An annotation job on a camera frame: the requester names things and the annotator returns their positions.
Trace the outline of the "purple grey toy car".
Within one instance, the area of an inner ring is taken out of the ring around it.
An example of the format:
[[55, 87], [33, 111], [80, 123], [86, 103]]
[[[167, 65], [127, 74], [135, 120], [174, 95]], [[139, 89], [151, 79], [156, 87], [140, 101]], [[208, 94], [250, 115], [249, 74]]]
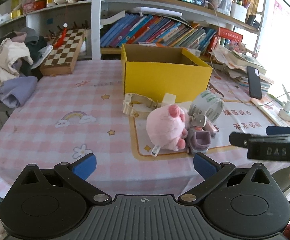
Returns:
[[211, 144], [211, 134], [200, 127], [191, 127], [186, 138], [187, 153], [206, 153]]

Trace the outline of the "pink rectangular eraser case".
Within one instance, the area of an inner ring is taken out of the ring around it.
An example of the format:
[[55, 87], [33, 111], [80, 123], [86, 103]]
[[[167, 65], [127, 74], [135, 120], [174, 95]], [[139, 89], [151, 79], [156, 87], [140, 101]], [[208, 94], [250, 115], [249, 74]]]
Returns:
[[205, 131], [209, 131], [212, 138], [215, 137], [216, 134], [217, 134], [216, 127], [214, 126], [214, 124], [209, 119], [206, 120], [206, 125], [204, 127], [204, 130]]

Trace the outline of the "white plug charger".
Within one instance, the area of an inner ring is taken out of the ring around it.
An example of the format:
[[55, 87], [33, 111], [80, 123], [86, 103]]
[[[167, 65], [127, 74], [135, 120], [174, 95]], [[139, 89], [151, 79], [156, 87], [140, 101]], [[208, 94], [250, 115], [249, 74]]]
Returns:
[[193, 127], [203, 128], [206, 126], [207, 117], [204, 114], [194, 113], [191, 119], [191, 125]]

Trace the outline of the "clear tape roll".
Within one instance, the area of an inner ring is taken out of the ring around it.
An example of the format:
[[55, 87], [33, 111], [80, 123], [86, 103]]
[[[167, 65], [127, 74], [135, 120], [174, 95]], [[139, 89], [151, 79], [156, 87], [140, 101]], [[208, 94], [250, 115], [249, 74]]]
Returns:
[[190, 116], [194, 114], [203, 114], [210, 122], [214, 123], [219, 118], [223, 108], [223, 100], [210, 90], [205, 90], [192, 102], [188, 114]]

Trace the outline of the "pink plush pig toy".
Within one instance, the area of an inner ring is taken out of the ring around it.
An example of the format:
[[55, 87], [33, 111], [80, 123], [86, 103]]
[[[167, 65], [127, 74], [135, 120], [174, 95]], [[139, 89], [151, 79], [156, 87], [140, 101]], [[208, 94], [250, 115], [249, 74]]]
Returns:
[[184, 107], [165, 105], [149, 113], [146, 131], [153, 145], [160, 149], [180, 151], [186, 147], [189, 115]]

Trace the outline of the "white cube charger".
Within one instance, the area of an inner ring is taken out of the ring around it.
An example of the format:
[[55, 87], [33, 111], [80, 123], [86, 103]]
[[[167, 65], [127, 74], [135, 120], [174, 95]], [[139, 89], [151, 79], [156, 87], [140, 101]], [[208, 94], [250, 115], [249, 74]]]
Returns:
[[161, 102], [161, 106], [163, 107], [165, 105], [173, 105], [175, 103], [175, 100], [176, 100], [176, 95], [166, 93]]

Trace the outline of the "white power strip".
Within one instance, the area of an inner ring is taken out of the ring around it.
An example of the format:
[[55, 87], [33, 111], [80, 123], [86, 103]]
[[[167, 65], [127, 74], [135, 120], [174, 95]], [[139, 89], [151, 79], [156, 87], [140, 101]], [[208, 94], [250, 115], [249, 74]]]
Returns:
[[288, 100], [284, 107], [280, 109], [278, 115], [280, 118], [282, 118], [284, 121], [290, 122], [290, 101]]

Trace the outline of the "black smartphone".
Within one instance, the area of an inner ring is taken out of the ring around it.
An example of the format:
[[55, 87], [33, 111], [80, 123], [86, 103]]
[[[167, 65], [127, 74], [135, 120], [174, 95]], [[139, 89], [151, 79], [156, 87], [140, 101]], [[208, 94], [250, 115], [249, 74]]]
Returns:
[[249, 96], [251, 98], [261, 100], [262, 89], [261, 89], [261, 81], [259, 77], [259, 70], [257, 68], [253, 68], [252, 66], [247, 66], [246, 71], [247, 71], [248, 83], [249, 83]]

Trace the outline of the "stack of papers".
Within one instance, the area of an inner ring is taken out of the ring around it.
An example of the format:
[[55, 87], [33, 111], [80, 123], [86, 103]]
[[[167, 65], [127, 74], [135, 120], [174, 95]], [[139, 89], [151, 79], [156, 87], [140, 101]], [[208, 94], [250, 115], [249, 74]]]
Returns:
[[247, 74], [247, 66], [253, 67], [258, 70], [259, 78], [261, 79], [261, 87], [262, 90], [268, 91], [269, 87], [274, 84], [274, 81], [266, 77], [266, 69], [258, 64], [256, 59], [250, 61], [251, 57], [246, 56], [241, 53], [237, 53], [236, 51], [230, 51], [225, 47], [217, 47], [212, 50], [211, 55], [216, 58], [217, 61], [227, 65], [230, 70], [230, 73], [236, 72], [236, 76], [233, 78], [243, 78], [243, 75], [238, 73], [245, 73], [245, 78]]

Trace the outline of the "yellow cardboard box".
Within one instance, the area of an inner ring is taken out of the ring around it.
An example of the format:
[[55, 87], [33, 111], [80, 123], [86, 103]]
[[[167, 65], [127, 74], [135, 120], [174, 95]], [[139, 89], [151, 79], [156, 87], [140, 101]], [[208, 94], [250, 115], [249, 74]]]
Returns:
[[166, 93], [176, 102], [193, 101], [208, 88], [212, 67], [185, 48], [139, 44], [121, 46], [123, 93], [162, 102]]

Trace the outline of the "wooden chess board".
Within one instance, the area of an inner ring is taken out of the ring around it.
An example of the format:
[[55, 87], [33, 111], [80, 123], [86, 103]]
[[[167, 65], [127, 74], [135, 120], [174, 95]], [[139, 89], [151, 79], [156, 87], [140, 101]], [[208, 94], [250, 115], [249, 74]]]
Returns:
[[53, 50], [40, 65], [43, 76], [72, 74], [86, 37], [86, 30], [67, 30], [63, 43], [56, 48], [55, 45], [61, 37], [62, 35], [53, 43]]

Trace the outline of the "red toy stick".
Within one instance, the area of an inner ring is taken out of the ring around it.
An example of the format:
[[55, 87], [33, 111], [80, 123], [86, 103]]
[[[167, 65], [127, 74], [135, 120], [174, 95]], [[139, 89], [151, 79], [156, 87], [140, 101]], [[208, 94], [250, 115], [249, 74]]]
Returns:
[[65, 37], [66, 37], [66, 33], [67, 33], [67, 27], [68, 27], [68, 24], [64, 23], [63, 24], [63, 29], [61, 31], [61, 34], [57, 38], [56, 42], [53, 45], [54, 49], [58, 49], [58, 48], [60, 48], [63, 45], [63, 42], [64, 42]]

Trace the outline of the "pile of clothes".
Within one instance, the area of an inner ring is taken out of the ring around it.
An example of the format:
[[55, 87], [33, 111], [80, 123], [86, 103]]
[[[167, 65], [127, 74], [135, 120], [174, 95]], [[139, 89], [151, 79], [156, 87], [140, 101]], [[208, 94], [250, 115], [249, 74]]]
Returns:
[[53, 50], [34, 29], [23, 28], [0, 38], [0, 103], [8, 108], [23, 106], [33, 94], [39, 67]]

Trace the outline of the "row of leaning books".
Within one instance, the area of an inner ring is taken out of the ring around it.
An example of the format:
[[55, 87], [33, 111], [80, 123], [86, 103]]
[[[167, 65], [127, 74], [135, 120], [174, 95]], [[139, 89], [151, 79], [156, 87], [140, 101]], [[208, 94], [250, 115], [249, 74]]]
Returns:
[[101, 29], [101, 48], [120, 48], [123, 44], [186, 48], [205, 51], [217, 30], [208, 24], [189, 24], [177, 18], [124, 14]]

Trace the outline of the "white shelf post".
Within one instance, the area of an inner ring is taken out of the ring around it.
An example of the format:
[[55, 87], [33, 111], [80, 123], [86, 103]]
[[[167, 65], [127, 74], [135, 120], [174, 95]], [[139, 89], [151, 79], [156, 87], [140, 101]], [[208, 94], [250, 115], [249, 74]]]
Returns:
[[101, 1], [92, 0], [91, 4], [91, 48], [92, 60], [100, 60], [100, 18], [101, 18]]

